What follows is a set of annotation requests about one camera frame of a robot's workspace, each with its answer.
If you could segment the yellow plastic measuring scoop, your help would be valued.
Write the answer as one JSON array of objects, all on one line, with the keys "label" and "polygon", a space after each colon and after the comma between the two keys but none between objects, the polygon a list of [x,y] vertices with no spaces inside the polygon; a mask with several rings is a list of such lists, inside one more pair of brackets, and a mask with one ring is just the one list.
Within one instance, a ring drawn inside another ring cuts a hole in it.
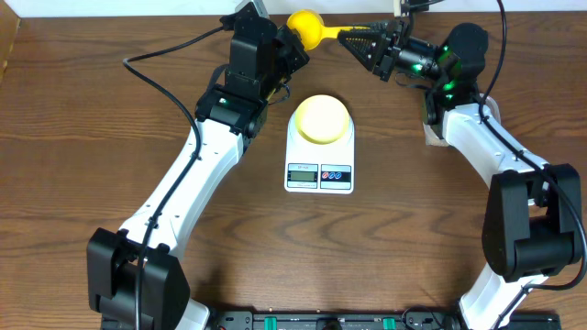
[{"label": "yellow plastic measuring scoop", "polygon": [[327,27],[323,18],[309,9],[291,14],[286,21],[286,26],[299,35],[305,50],[315,49],[323,39],[336,39],[340,32],[367,29],[363,26]]}]

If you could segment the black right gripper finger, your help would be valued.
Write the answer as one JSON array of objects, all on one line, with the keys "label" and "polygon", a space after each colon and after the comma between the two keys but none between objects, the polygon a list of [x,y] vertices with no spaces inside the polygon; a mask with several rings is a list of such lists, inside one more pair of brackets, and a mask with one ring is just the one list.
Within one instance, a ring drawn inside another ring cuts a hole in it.
[{"label": "black right gripper finger", "polygon": [[380,36],[342,36],[338,41],[366,70],[374,70],[380,56]]},{"label": "black right gripper finger", "polygon": [[389,20],[379,20],[374,22],[362,22],[362,23],[353,23],[352,25],[352,32],[358,31],[359,33],[376,33],[381,34],[385,33],[390,26]]}]

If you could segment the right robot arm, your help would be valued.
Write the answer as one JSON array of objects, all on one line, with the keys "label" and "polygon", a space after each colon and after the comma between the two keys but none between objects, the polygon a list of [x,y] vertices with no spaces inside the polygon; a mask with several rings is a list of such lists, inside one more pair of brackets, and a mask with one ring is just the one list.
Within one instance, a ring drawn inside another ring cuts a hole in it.
[{"label": "right robot arm", "polygon": [[586,263],[581,179],[568,164],[552,165],[524,148],[492,114],[478,75],[489,37],[472,23],[455,26],[440,45],[414,38],[412,21],[383,21],[338,33],[368,71],[416,78],[424,93],[422,121],[457,149],[489,188],[482,228],[482,273],[459,301],[449,329],[500,329],[534,290],[566,266]]}]

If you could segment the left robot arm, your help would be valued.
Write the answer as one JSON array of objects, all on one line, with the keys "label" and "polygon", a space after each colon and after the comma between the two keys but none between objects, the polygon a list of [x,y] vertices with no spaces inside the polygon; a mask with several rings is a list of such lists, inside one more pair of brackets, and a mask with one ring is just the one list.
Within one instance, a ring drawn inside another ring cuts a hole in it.
[{"label": "left robot arm", "polygon": [[220,20],[232,33],[182,150],[154,192],[117,231],[97,229],[87,249],[90,308],[106,329],[203,329],[210,310],[190,292],[181,261],[195,224],[264,126],[271,97],[308,63],[300,37],[260,1]]}]

